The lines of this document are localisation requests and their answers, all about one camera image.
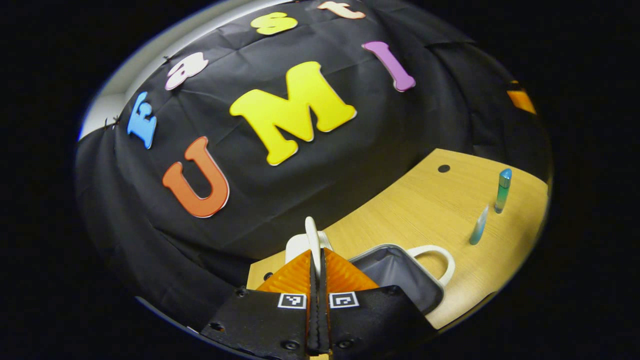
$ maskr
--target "blue marker cap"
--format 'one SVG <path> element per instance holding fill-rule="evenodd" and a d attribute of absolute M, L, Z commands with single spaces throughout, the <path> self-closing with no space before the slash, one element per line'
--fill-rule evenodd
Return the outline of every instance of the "blue marker cap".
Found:
<path fill-rule="evenodd" d="M 508 188 L 511 185 L 511 169 L 507 168 L 500 173 L 500 186 Z"/>

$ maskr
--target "foam letter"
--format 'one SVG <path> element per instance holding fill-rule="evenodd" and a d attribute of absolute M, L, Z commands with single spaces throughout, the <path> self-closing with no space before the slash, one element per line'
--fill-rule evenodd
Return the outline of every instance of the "foam letter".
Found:
<path fill-rule="evenodd" d="M 298 144 L 285 140 L 279 130 L 304 141 L 314 139 L 309 107 L 317 116 L 317 128 L 329 132 L 356 116 L 353 106 L 345 104 L 320 73 L 320 64 L 308 61 L 298 64 L 285 76 L 289 99 L 251 90 L 240 96 L 231 107 L 231 115 L 242 115 L 267 148 L 267 162 L 278 165 L 298 151 Z"/>
<path fill-rule="evenodd" d="M 184 158 L 193 160 L 211 185 L 211 194 L 206 198 L 199 197 L 182 175 L 182 163 L 174 163 L 167 169 L 162 184 L 171 189 L 182 207 L 198 218 L 208 218 L 227 204 L 229 184 L 220 168 L 207 151 L 206 136 L 197 138 L 184 152 Z"/>
<path fill-rule="evenodd" d="M 258 33 L 263 35 L 273 35 L 281 31 L 295 28 L 298 21 L 292 17 L 286 17 L 286 13 L 270 13 L 265 16 L 257 17 L 251 21 L 251 26 L 258 28 Z"/>
<path fill-rule="evenodd" d="M 164 89 L 171 90 L 177 88 L 187 80 L 187 78 L 190 78 L 202 71 L 208 63 L 209 60 L 205 60 L 202 53 L 195 53 L 187 56 L 169 70 L 169 73 L 167 74 L 169 79 L 166 81 Z"/>
<path fill-rule="evenodd" d="M 376 55 L 394 78 L 394 88 L 399 92 L 405 92 L 415 86 L 415 79 L 406 73 L 396 57 L 389 51 L 389 45 L 382 41 L 372 41 L 362 44 L 365 50 Z"/>
<path fill-rule="evenodd" d="M 151 115 L 151 105 L 143 102 L 147 97 L 147 92 L 141 92 L 133 106 L 131 116 L 129 117 L 129 125 L 127 126 L 127 134 L 134 133 L 145 142 L 147 149 L 151 148 L 151 141 L 154 139 L 154 131 L 156 131 L 156 117 L 145 119 Z"/>
<path fill-rule="evenodd" d="M 351 10 L 347 9 L 347 6 L 349 6 L 349 4 L 336 4 L 333 1 L 325 1 L 322 4 L 318 5 L 318 9 L 328 9 L 335 15 L 341 16 L 346 19 L 362 19 L 366 16 L 362 12 L 352 12 Z"/>

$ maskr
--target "cup handle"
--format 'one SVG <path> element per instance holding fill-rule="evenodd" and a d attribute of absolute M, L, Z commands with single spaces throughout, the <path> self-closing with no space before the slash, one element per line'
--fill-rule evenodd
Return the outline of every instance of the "cup handle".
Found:
<path fill-rule="evenodd" d="M 420 254 L 431 251 L 438 252 L 447 259 L 447 271 L 445 271 L 444 275 L 438 279 L 442 286 L 447 286 L 451 277 L 453 277 L 453 272 L 456 271 L 456 262 L 448 251 L 436 245 L 423 245 L 409 249 L 407 250 L 407 253 L 415 258 Z"/>

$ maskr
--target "orange letter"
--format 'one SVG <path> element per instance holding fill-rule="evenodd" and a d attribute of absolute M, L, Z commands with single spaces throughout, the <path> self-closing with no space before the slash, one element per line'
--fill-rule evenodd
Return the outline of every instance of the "orange letter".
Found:
<path fill-rule="evenodd" d="M 349 4 L 336 4 L 333 1 L 325 1 L 322 4 L 318 5 L 318 9 L 328 9 L 335 15 L 341 16 L 345 19 L 362 19 L 363 17 L 365 17 L 364 13 L 352 12 L 351 10 L 347 9 L 347 6 L 349 6 Z"/>
<path fill-rule="evenodd" d="M 167 169 L 162 184 L 171 189 L 184 209 L 198 218 L 208 218 L 227 204 L 229 184 L 216 162 L 207 151 L 206 136 L 197 138 L 184 152 L 184 158 L 193 160 L 211 184 L 211 194 L 206 198 L 199 197 L 182 175 L 182 163 L 174 163 Z"/>

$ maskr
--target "marker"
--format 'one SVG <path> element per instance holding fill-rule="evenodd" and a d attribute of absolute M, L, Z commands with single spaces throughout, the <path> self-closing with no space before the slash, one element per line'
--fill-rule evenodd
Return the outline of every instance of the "marker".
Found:
<path fill-rule="evenodd" d="M 484 225 L 486 224 L 486 215 L 489 213 L 489 205 L 484 208 L 482 215 L 478 218 L 476 222 L 476 227 L 474 227 L 474 232 L 471 233 L 471 238 L 469 239 L 469 244 L 475 245 L 480 241 L 482 237 L 482 233 L 484 231 Z"/>
<path fill-rule="evenodd" d="M 504 205 L 507 203 L 507 195 L 509 195 L 509 187 L 511 186 L 511 169 L 504 169 L 500 173 L 498 182 L 498 197 L 495 200 L 495 212 L 502 213 Z"/>

